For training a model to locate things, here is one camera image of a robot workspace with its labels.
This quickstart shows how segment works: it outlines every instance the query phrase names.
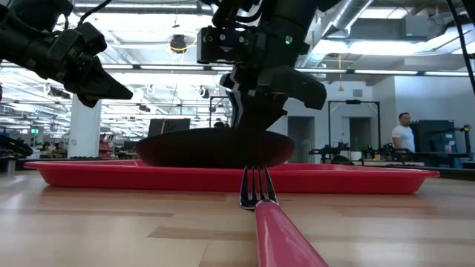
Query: red fork handle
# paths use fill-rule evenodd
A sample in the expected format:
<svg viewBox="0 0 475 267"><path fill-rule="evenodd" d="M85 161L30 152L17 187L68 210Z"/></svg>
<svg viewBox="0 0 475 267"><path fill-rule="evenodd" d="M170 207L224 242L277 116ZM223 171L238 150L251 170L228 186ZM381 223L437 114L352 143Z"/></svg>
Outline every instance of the red fork handle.
<svg viewBox="0 0 475 267"><path fill-rule="evenodd" d="M259 267L328 267L275 203L258 204L255 219Z"/></svg>

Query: black plate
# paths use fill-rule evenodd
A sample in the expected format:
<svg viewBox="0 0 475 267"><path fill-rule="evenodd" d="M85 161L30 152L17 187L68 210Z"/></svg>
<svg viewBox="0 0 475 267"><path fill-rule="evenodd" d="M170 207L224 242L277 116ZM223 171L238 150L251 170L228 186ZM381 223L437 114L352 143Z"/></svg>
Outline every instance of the black plate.
<svg viewBox="0 0 475 267"><path fill-rule="evenodd" d="M287 136L265 131L237 132L232 128L201 128L151 136L137 143L139 158L150 166L243 168L280 165L295 144Z"/></svg>

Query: wooden table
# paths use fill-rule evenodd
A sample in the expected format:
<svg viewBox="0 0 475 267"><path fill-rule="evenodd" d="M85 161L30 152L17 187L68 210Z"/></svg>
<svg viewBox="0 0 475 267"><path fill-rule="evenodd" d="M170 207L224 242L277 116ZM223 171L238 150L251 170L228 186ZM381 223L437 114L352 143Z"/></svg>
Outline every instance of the wooden table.
<svg viewBox="0 0 475 267"><path fill-rule="evenodd" d="M279 194L332 267L475 266L475 183L428 180L417 195ZM256 266L255 221L238 194L51 188L0 177L0 266Z"/></svg>

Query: ceiling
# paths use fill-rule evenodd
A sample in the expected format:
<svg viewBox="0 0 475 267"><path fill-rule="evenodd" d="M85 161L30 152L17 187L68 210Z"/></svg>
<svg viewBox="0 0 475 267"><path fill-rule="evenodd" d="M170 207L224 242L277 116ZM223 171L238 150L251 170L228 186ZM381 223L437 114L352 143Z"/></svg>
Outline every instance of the ceiling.
<svg viewBox="0 0 475 267"><path fill-rule="evenodd" d="M85 10L89 10L99 1L75 1L75 14L69 17L74 27ZM87 21L94 24L108 43L108 49L99 55L101 62L107 65L195 65L196 64L196 34L202 27L211 24L211 16L205 14L183 14L181 9L173 11L174 4L188 5L194 8L196 1L170 0L114 0L111 6L102 13L95 13ZM158 12L151 8L137 11L137 5L155 5L171 7L168 13ZM375 0L361 15L360 19L401 19L408 13L423 17L437 28L438 22L446 18L445 1L404 1L404 0ZM325 17L331 13L320 13ZM64 27L64 19L60 18L57 28ZM188 49L183 54L176 54L170 49L169 41L174 34L186 37ZM380 56L361 55L353 53L324 54L321 61L326 67L358 68L371 70L458 70L463 66L462 57L452 54L453 51L440 53L437 56ZM102 130L124 136L142 136L148 130L148 120L151 117L190 117L193 127L209 125L209 99L200 96L200 89L207 89L210 96L225 96L225 90L217 86L220 74L179 74L179 73L146 73L134 70L112 72L111 75L134 92L130 102L105 100L102 106ZM365 81L373 85L383 79L383 76L368 75L339 75L327 74L324 80L334 82L340 79L347 81ZM0 69L0 82L4 89L3 102L30 101L43 102L37 104L4 104L0 112L4 117L0 125L34 124L41 121L45 125L64 124L62 131L51 131L56 136L67 132L71 110L71 101L57 99L48 94L51 88L63 90L61 84L39 78L35 73L21 69L5 67ZM216 105L221 99L213 100ZM138 105L142 103L150 111L141 111ZM232 109L224 99L220 102L211 120L226 121ZM26 116L26 119L9 119L6 116Z"/></svg>

